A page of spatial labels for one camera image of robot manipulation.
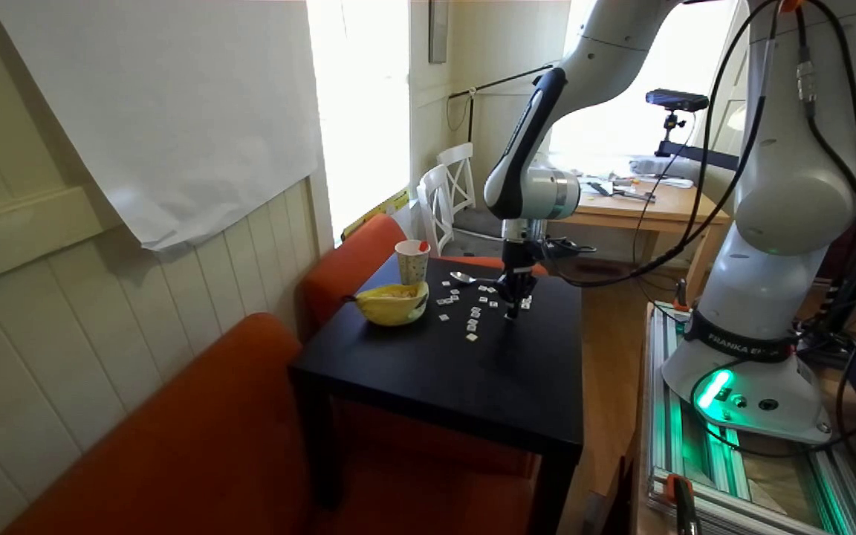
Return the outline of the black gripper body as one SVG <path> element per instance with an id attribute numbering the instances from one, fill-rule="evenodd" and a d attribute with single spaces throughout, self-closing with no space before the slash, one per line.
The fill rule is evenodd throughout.
<path id="1" fill-rule="evenodd" d="M 534 263 L 541 257 L 546 223 L 543 220 L 506 220 L 501 223 L 501 277 L 506 296 L 530 296 L 534 288 Z"/>

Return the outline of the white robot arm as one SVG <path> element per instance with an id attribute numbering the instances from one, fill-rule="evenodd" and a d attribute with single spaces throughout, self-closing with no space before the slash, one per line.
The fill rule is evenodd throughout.
<path id="1" fill-rule="evenodd" d="M 534 82 L 483 181 L 515 299 L 530 294 L 530 226 L 579 204 L 577 181 L 530 173 L 532 153 L 552 121 L 634 82 L 680 2 L 596 0 L 574 52 Z M 663 379 L 712 425 L 822 446 L 831 415 L 798 360 L 794 318 L 830 244 L 856 226 L 856 0 L 746 2 L 749 126 L 733 223 Z"/>

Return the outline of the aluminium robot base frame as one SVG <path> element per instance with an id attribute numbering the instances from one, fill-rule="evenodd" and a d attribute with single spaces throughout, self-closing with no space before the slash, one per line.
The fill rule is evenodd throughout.
<path id="1" fill-rule="evenodd" d="M 660 376 L 680 342 L 677 311 L 644 311 L 638 415 L 638 528 L 675 531 L 669 477 L 691 486 L 702 535 L 856 535 L 856 468 L 845 446 L 804 452 L 703 421 Z"/>

